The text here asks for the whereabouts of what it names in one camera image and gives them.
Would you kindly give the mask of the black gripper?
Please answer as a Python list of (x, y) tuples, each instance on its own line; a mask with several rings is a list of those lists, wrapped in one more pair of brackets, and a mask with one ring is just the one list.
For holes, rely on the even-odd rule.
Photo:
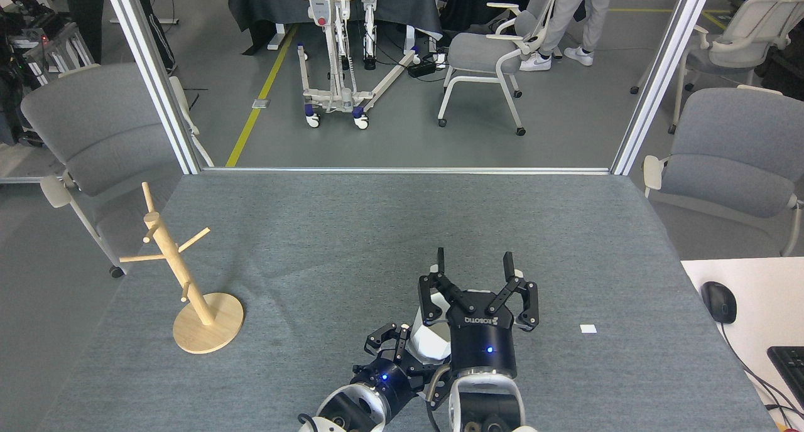
[[(436, 289), (450, 304), (451, 375), (479, 368), (481, 372), (502, 372), (515, 378), (517, 366), (512, 335), (513, 315), (505, 306), (512, 294), (521, 295), (523, 309), (514, 319), (514, 326), (532, 332), (539, 325), (539, 293), (534, 281), (517, 274), (513, 252), (502, 257), (506, 285), (499, 294), (491, 291), (462, 291), (445, 275), (444, 249), (437, 249), (437, 268), (418, 281), (420, 309), (425, 326), (431, 326), (442, 315), (442, 309), (432, 300)], [(486, 307), (490, 303), (490, 315)]]
[[(394, 340), (391, 359), (401, 359), (406, 343), (410, 337), (410, 326), (407, 323), (390, 321), (366, 338), (366, 352), (379, 355), (384, 342)], [(411, 399), (424, 391), (425, 406), (428, 411), (439, 409), (450, 397), (452, 379), (450, 363), (442, 364), (435, 372), (434, 364), (422, 364), (413, 357), (404, 357), (400, 363), (390, 358), (377, 357), (370, 364), (354, 364), (354, 377), (351, 383), (365, 383), (375, 388), (380, 397), (387, 401), (390, 415), (399, 412)]]

